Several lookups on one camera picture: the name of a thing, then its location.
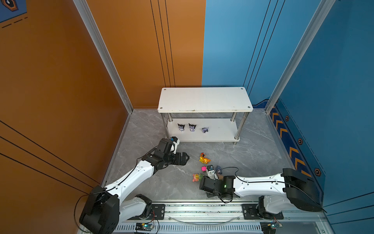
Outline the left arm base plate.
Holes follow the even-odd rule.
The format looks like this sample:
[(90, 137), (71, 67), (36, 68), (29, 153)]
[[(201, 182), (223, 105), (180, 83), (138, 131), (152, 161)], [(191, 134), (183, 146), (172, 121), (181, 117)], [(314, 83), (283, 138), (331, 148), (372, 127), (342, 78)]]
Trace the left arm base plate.
[(157, 220), (164, 220), (165, 208), (165, 204), (153, 204), (148, 216), (134, 216), (130, 220), (151, 220), (153, 219), (153, 215), (155, 215)]

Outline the pink yellow bear toy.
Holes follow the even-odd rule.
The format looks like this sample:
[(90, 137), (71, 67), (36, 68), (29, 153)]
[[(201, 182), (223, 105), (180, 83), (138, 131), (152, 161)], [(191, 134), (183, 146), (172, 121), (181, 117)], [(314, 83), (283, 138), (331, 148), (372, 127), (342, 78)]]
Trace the pink yellow bear toy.
[(193, 174), (192, 176), (192, 181), (193, 182), (199, 182), (201, 179), (204, 177), (203, 174)]

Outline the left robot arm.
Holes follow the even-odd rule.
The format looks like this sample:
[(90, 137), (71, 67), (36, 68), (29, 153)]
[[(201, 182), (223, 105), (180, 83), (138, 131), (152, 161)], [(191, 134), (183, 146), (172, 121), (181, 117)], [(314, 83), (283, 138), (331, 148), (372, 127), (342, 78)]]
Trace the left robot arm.
[(126, 201), (141, 183), (157, 171), (169, 165), (185, 166), (189, 160), (187, 153), (178, 153), (180, 140), (173, 136), (163, 138), (159, 144), (145, 155), (136, 159), (136, 165), (123, 177), (105, 186), (94, 187), (87, 194), (87, 201), (76, 225), (87, 234), (111, 234), (120, 222), (133, 217), (152, 218), (152, 201), (140, 194)]

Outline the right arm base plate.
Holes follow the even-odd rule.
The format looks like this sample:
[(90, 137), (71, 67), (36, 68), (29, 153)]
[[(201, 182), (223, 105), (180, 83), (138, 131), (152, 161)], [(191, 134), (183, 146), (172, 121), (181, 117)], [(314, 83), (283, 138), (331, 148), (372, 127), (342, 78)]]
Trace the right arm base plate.
[(242, 213), (245, 220), (268, 219), (268, 220), (282, 220), (283, 213), (272, 214), (265, 209), (260, 208), (259, 204), (242, 204)]

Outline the purple figure toy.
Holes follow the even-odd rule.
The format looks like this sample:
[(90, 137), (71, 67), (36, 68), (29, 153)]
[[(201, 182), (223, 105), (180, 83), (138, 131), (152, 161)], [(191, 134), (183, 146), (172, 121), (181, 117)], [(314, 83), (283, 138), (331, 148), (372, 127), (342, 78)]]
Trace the purple figure toy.
[(202, 132), (205, 134), (205, 133), (207, 133), (208, 132), (208, 130), (209, 130), (209, 128), (208, 127), (204, 127), (204, 128), (202, 128)]

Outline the orange yellow duck toy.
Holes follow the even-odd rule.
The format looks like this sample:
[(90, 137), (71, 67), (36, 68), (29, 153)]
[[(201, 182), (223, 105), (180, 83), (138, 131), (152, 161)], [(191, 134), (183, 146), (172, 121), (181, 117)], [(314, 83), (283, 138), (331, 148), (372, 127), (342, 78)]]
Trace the orange yellow duck toy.
[(208, 163), (211, 162), (210, 159), (206, 158), (206, 155), (205, 155), (204, 153), (201, 153), (201, 154), (200, 154), (199, 161), (200, 161), (202, 164), (208, 164)]

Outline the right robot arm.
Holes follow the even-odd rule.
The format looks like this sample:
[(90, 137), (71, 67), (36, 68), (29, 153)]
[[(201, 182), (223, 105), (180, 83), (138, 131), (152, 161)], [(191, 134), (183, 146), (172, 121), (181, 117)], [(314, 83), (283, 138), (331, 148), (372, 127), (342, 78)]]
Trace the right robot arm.
[(315, 181), (291, 168), (263, 177), (226, 175), (222, 179), (212, 179), (203, 176), (199, 189), (208, 197), (218, 197), (224, 203), (232, 202), (234, 196), (258, 196), (258, 212), (262, 217), (278, 215), (292, 208), (323, 211)]

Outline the black white Kuromi figure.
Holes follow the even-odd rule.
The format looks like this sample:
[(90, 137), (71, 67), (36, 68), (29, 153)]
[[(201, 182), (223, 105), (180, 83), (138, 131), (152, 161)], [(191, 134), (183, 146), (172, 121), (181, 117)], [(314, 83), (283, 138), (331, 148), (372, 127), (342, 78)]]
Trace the black white Kuromi figure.
[(178, 130), (181, 131), (181, 132), (184, 132), (185, 130), (185, 125), (184, 124), (177, 124), (178, 125)]

